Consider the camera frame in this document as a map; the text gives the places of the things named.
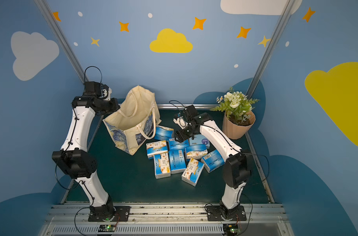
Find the cream canvas tote bag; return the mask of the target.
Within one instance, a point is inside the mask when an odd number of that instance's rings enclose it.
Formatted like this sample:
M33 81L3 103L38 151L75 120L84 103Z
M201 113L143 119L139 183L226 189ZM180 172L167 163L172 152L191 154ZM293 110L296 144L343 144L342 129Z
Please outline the cream canvas tote bag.
M115 147L129 155L155 137L160 122L155 94L142 86L132 88L120 109L103 119Z

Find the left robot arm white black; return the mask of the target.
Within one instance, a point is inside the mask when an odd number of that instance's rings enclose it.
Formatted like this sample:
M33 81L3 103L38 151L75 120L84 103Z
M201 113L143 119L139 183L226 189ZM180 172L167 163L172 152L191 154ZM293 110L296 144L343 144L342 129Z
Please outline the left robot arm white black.
M112 90L99 82L85 82L84 92L72 101L72 120L64 144L52 159L66 175L75 180L89 199L91 216L109 220L115 212L111 197L97 175L97 162L87 152L87 140L95 116L117 111Z

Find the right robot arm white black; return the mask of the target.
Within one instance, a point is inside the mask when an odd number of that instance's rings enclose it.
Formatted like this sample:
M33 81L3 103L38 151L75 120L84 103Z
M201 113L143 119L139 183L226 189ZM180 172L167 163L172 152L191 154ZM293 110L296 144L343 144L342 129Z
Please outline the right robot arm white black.
M220 153L224 160L223 180L225 182L225 191L220 200L220 212L224 219L229 219L238 211L242 190L252 174L247 154L221 131L209 114L196 113L194 116L188 115L187 117L188 122L184 121L182 114L174 116L174 123L180 127L175 132L175 140L182 143L196 134L201 134Z

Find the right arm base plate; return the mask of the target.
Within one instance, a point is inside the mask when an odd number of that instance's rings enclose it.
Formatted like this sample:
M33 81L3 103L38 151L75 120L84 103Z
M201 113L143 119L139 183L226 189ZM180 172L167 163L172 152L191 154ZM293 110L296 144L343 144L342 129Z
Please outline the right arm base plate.
M245 209L241 205L227 209L224 206L206 204L204 209L208 221L247 221Z

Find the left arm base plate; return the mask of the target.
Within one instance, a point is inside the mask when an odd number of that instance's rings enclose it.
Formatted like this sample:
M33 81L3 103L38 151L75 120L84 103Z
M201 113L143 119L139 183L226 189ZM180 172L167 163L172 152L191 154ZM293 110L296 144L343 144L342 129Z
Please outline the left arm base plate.
M99 206L89 209L89 222L126 222L130 213L130 206Z

